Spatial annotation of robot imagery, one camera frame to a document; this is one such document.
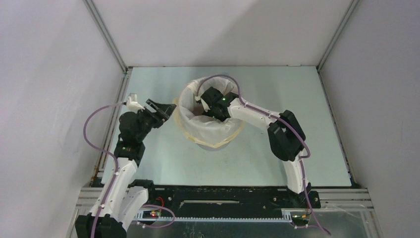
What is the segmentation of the translucent cream trash bag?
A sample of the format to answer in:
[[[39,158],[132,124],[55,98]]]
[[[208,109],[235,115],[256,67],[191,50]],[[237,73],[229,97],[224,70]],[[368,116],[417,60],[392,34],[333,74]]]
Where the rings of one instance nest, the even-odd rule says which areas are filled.
[[[177,106],[173,114],[181,133],[194,143],[218,147],[230,142],[243,130],[245,122],[239,119],[227,119],[224,122],[203,115],[204,108],[196,103],[195,95],[202,95],[205,90],[214,87],[221,93],[237,93],[237,85],[226,76],[205,77],[190,81],[173,100]]]

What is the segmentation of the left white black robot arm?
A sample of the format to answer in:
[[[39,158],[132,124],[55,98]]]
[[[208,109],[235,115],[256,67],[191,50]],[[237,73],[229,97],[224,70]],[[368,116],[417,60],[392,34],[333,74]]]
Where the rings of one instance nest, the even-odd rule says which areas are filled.
[[[176,105],[160,104],[151,99],[146,103],[151,109],[140,105],[137,96],[132,94],[126,101],[100,107],[85,121],[85,141],[110,156],[114,166],[88,214],[76,218],[74,226],[79,238],[125,238],[138,211],[156,202],[156,192],[144,186],[132,186],[132,178],[144,155],[144,139],[152,129],[161,127],[170,119]],[[114,152],[95,146],[87,138],[89,121],[104,109],[120,106],[126,106],[129,111],[119,118],[119,136]]]

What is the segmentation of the grey plastic trash bin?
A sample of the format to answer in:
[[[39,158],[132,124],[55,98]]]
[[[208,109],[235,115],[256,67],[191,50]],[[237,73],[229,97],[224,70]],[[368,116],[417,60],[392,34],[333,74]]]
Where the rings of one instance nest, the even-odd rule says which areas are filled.
[[[220,151],[220,150],[226,148],[229,144],[230,144],[230,142],[227,142],[227,143],[222,144],[222,145],[220,145],[218,147],[211,147],[211,146],[207,146],[207,145],[203,145],[203,144],[197,143],[197,146],[200,147],[201,149],[206,150],[206,151],[212,151],[212,152],[214,152],[214,151]]]

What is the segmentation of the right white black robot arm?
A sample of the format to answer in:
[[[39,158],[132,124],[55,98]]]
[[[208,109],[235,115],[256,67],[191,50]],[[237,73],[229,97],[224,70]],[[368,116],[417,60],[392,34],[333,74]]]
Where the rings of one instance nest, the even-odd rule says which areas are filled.
[[[305,143],[306,136],[291,111],[267,111],[245,101],[239,94],[222,94],[214,87],[196,95],[195,100],[203,106],[208,117],[221,122],[239,119],[267,132],[271,152],[282,161],[286,172],[289,203],[301,207],[307,202],[309,182],[303,159],[311,153]]]

